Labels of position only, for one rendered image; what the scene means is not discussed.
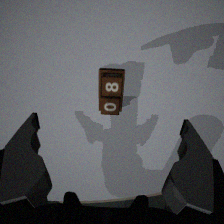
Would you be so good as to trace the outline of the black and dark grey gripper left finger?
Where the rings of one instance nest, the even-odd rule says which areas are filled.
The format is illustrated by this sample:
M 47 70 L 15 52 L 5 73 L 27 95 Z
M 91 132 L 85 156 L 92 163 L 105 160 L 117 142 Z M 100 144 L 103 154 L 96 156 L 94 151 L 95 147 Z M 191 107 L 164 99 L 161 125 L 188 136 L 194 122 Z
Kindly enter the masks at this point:
M 52 182 L 38 155 L 39 129 L 38 115 L 32 113 L 0 150 L 0 224 L 11 224 L 28 210 L 49 204 Z

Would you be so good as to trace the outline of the brown cube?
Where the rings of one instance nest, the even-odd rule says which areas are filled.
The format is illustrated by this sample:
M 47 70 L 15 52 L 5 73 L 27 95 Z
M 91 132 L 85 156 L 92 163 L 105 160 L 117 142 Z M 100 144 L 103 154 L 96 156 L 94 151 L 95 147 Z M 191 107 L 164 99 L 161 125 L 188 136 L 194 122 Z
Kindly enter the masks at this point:
M 123 77 L 121 73 L 103 73 L 102 96 L 122 96 Z
M 120 97 L 101 96 L 101 114 L 102 115 L 119 115 Z

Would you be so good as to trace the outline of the brown wooden tray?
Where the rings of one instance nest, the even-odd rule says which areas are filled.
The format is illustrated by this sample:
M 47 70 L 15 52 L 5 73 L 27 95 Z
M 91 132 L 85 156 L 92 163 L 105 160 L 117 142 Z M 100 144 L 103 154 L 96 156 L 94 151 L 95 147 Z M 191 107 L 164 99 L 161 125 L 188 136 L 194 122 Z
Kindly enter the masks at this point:
M 125 70 L 124 69 L 111 69 L 111 68 L 100 68 L 99 69 L 99 111 L 101 111 L 101 95 L 102 95 L 102 76 L 103 76 L 103 73 L 121 73 L 122 74 L 123 85 L 122 85 L 122 96 L 120 97 L 120 110 L 119 110 L 119 112 L 122 112 Z

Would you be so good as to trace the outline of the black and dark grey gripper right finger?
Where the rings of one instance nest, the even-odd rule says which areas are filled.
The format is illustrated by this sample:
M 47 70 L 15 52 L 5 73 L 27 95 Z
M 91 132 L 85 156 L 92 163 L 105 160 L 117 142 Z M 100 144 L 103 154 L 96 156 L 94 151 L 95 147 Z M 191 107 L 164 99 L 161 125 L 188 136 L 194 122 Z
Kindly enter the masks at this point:
M 224 173 L 190 123 L 183 121 L 175 162 L 165 180 L 164 210 L 190 224 L 224 224 Z

